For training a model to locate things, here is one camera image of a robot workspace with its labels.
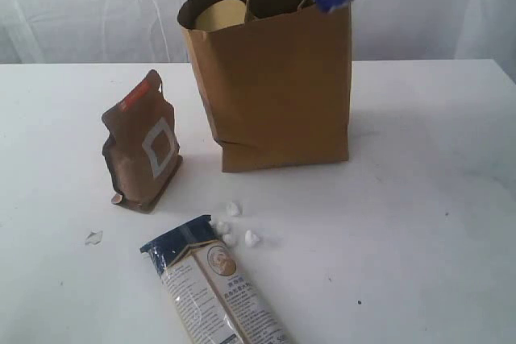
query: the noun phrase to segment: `white backdrop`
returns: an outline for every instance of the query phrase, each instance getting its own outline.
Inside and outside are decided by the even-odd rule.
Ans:
[[[0,62],[187,60],[185,0],[0,0]],[[514,0],[357,0],[356,60],[494,58],[516,79]]]

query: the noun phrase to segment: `white tabletop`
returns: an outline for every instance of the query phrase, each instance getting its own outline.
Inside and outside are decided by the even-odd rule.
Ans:
[[[110,203],[100,117],[150,68],[185,162],[142,215]],[[188,64],[0,66],[0,342],[188,343],[139,248],[237,200],[296,343],[513,344],[516,85],[491,60],[353,72],[349,163],[229,175]]]

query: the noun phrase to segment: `white crumb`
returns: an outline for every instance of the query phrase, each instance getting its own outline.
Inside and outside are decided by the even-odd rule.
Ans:
[[[234,236],[233,234],[223,235],[223,241],[224,243],[226,243],[228,247],[235,247],[236,243],[238,242],[236,236]]]
[[[238,203],[230,201],[226,204],[226,214],[230,218],[236,218],[242,215],[242,210]]]
[[[245,245],[247,247],[254,247],[260,242],[260,237],[250,230],[245,233]]]
[[[218,235],[229,234],[231,231],[231,226],[227,222],[217,222],[215,230],[217,231]]]

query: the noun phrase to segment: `brown coffee bag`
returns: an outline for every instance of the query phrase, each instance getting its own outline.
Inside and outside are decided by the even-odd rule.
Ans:
[[[121,102],[102,115],[110,132],[104,147],[116,205],[141,212],[155,207],[181,165],[174,108],[151,70]]]

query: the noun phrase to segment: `brown paper bag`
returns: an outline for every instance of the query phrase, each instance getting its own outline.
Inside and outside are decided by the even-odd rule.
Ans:
[[[196,18],[220,1],[188,0],[177,20],[223,171],[347,160],[351,11],[251,10],[264,19],[195,30]]]
[[[174,108],[152,70],[120,103],[102,115],[110,136],[102,149],[116,195],[113,203],[149,212],[180,166]]]

